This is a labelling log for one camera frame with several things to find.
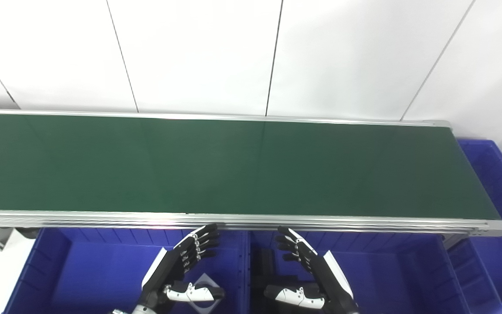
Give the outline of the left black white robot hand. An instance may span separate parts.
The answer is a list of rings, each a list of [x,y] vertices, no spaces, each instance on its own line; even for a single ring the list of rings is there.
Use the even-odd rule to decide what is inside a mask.
[[[219,245],[216,223],[191,231],[171,250],[161,249],[142,282],[135,314],[167,314],[175,303],[213,302],[225,297],[221,287],[185,282],[199,261],[214,257]]]

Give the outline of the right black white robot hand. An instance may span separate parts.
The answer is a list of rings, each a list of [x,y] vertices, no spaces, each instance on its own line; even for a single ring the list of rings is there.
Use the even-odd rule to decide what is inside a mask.
[[[313,276],[317,287],[267,285],[266,298],[300,309],[322,310],[326,314],[360,313],[351,285],[331,251],[319,255],[293,229],[279,226],[277,231],[279,235],[275,240],[277,248],[285,252],[284,261],[299,262]]]

